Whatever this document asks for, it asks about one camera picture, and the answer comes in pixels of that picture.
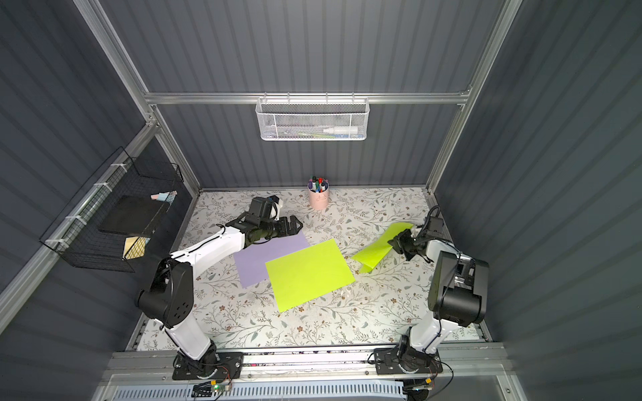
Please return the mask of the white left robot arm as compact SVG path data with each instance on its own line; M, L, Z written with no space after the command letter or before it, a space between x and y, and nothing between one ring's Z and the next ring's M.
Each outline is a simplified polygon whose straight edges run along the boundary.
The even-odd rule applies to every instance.
M196 279L232 254L274 238L297 235L303 227L296 216L275 219L244 212L207 239L162 259L150 288L140 292L135 305L162 324L186 359L202 362L216 351L216 346L192 313Z

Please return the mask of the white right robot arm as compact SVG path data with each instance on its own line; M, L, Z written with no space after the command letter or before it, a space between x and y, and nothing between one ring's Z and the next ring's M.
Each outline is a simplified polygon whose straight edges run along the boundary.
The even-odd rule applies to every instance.
M402 336L398 359L426 360L459 327L483 321L487 312L489 266L458 250L452 242L433 236L413 237L405 230L389 240L393 250L410 261L423 257L434 264L428 294L428 313Z

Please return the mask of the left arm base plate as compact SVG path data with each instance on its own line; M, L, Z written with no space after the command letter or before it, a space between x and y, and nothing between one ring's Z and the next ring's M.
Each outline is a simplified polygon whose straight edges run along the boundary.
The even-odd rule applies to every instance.
M175 381L238 379L243 359L243 353L223 352L206 353L201 359L192 360L179 351L172 363L172 379Z

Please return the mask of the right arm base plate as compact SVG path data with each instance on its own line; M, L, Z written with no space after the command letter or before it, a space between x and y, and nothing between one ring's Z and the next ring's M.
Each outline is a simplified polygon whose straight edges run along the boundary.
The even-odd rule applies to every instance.
M401 352L399 347L374 350L374 366L378 375L437 375L443 366L437 354L425 354L413 348Z

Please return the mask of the lime green paper sheet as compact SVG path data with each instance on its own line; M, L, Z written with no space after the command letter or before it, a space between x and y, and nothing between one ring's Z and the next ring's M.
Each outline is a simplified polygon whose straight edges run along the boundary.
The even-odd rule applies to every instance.
M267 262L266 269L279 312L355 282L334 239Z

